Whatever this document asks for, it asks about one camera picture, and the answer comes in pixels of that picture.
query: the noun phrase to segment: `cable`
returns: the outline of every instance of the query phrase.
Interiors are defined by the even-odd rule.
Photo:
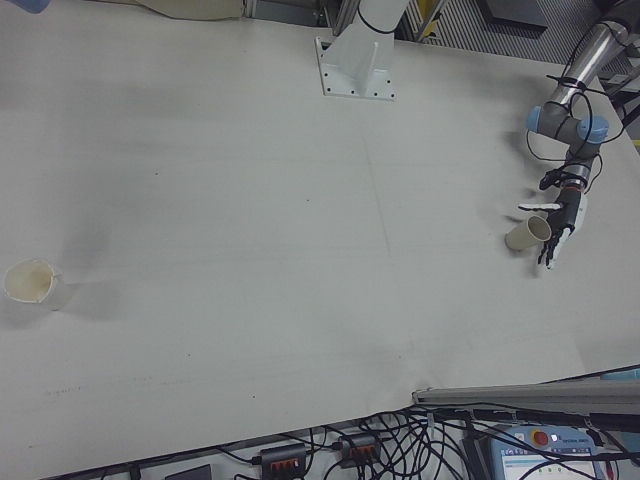
[[[510,438],[511,440],[515,440],[515,441],[522,442],[521,440],[518,440],[518,438],[516,438],[514,435],[511,435],[510,433],[507,433],[507,432],[505,432],[505,431],[502,431],[502,430],[500,430],[500,429],[498,429],[498,428],[496,428],[496,427],[493,427],[493,426],[490,426],[490,425],[486,425],[486,424],[481,423],[481,422],[471,422],[471,423],[476,424],[476,425],[479,425],[479,426],[484,427],[484,428],[487,428],[487,429],[491,429],[491,430],[493,430],[494,432],[498,432],[498,435],[504,435],[505,437]],[[529,450],[529,449],[530,449],[530,447],[528,446],[528,444],[527,444],[527,443],[525,443],[525,442],[522,442],[522,443],[524,443],[524,445],[527,445],[527,448],[526,448],[527,450]],[[540,456],[541,456],[541,457],[543,457],[543,458],[545,458],[546,460],[553,460],[552,458],[550,458],[550,456],[549,456],[549,455],[543,455],[543,454],[540,454]],[[563,464],[563,466],[564,466],[567,470],[569,470],[570,472],[580,473],[578,470],[574,469],[573,467],[569,467],[568,465],[564,465],[564,464]]]
[[[609,140],[605,140],[605,141],[604,141],[604,142],[602,142],[602,143],[603,143],[603,144],[605,144],[605,143],[613,142],[614,140],[619,139],[619,138],[622,136],[622,134],[623,134],[624,132],[626,132],[626,131],[627,131],[627,129],[623,127],[623,128],[622,128],[622,130],[620,130],[620,132],[619,132],[615,137],[612,137],[612,138],[610,138]]]
[[[452,428],[456,428],[458,430],[467,430],[466,427],[459,427],[457,425],[451,424],[451,423],[446,423],[444,421],[440,422],[443,425],[447,425],[450,426]],[[526,450],[529,450],[531,452],[535,452],[538,455],[541,456],[548,456],[549,458],[554,458],[554,459],[558,459],[558,461],[584,461],[584,460],[590,460],[590,461],[594,461],[594,462],[599,462],[599,461],[604,461],[604,460],[629,460],[631,458],[638,458],[640,459],[640,452],[628,452],[628,453],[621,453],[621,454],[616,454],[616,453],[598,453],[596,455],[566,455],[566,454],[562,454],[562,453],[552,453],[552,452],[546,452],[544,450],[540,450],[537,449],[525,442],[522,441],[517,441],[517,442],[513,442],[511,440],[507,440],[504,437],[500,437],[498,435],[494,435],[491,433],[487,433],[484,432],[484,435],[489,437],[489,438],[493,438],[493,439],[497,439],[500,440],[501,442],[504,442],[508,445],[512,445],[514,447],[518,447],[518,448],[524,448]]]
[[[607,437],[607,440],[609,440],[621,452],[623,452],[623,453],[631,453],[631,452],[629,452],[629,450],[627,450],[627,448],[624,445],[622,445],[622,443],[620,443],[618,441],[618,439],[616,437],[611,435],[611,433],[607,432],[606,430],[599,430],[599,429],[598,429],[598,432],[600,432],[605,437]],[[634,458],[630,458],[629,461],[632,464],[634,464],[636,467],[640,467],[640,460],[634,459]]]
[[[564,162],[566,160],[565,158],[544,158],[539,156],[536,152],[533,151],[533,148],[531,147],[531,142],[529,140],[530,133],[531,130],[527,130],[527,148],[529,149],[531,155],[536,157],[538,160],[542,160],[543,162]]]
[[[602,169],[604,168],[604,162],[602,161],[602,155],[597,154],[595,158],[600,160],[600,170],[598,170],[598,173],[596,173],[596,175],[589,182],[589,186],[584,191],[585,195],[591,191],[591,187],[593,186],[593,182],[595,182],[598,179],[598,177],[602,174]]]
[[[543,463],[541,463],[541,464],[539,464],[539,465],[536,465],[535,467],[531,467],[529,470],[527,470],[527,472],[526,472],[524,475],[522,475],[522,476],[519,478],[519,480],[525,480],[525,478],[527,478],[529,475],[531,475],[531,474],[532,474],[533,472],[535,472],[536,470],[539,470],[539,469],[544,468],[544,467],[548,467],[549,465],[562,465],[563,467],[567,468],[567,466],[566,466],[566,465],[562,464],[562,463],[561,463],[561,462],[559,462],[558,460],[547,460],[546,462],[543,462]],[[589,475],[588,473],[584,473],[584,472],[581,472],[580,470],[576,470],[576,469],[574,469],[574,471],[575,471],[578,475],[581,475],[581,476],[583,476],[583,477],[585,477],[585,478],[588,478],[588,479],[590,479],[590,480],[598,480],[598,478],[597,478],[597,477],[595,477],[595,476],[593,476],[593,475]]]
[[[234,460],[237,460],[237,461],[242,462],[242,463],[247,463],[249,465],[253,465],[253,462],[250,459],[242,458],[242,457],[236,455],[235,453],[231,453],[229,450],[226,450],[226,449],[224,449],[222,447],[213,447],[213,449],[224,453],[225,455],[233,458]]]

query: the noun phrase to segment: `white table surface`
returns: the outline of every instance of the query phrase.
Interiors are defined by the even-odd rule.
[[[523,122],[559,67],[398,43],[395,103],[329,98],[317,33],[0,4],[0,267],[75,287],[1,301],[0,478],[640,363],[628,137],[536,270],[503,235],[549,168]]]

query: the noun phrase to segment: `robotic hand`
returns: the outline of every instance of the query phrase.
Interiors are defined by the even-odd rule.
[[[560,254],[560,249],[582,227],[587,213],[587,197],[576,187],[565,187],[555,203],[521,203],[518,208],[529,212],[546,212],[547,223],[551,227],[551,238],[544,242],[538,263],[545,259],[547,268],[552,269]]]
[[[585,97],[587,85],[597,72],[640,35],[640,0],[622,0],[592,28],[593,35],[583,53],[565,69],[553,95],[543,106],[534,107],[527,119],[529,131],[569,146],[564,164],[548,171],[540,190],[560,188],[554,203],[520,204],[526,211],[547,213],[551,238],[542,247],[538,263],[555,266],[569,236],[582,227],[587,211],[585,189],[593,161],[600,155],[609,124],[599,116],[577,119],[572,115],[574,98]]]

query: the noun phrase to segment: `paper cup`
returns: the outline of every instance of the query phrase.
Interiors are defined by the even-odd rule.
[[[524,250],[550,238],[551,227],[547,221],[534,215],[507,233],[504,241],[511,250]]]
[[[11,267],[4,276],[4,293],[20,303],[34,303],[59,310],[69,299],[70,288],[62,272],[46,260],[33,258]]]

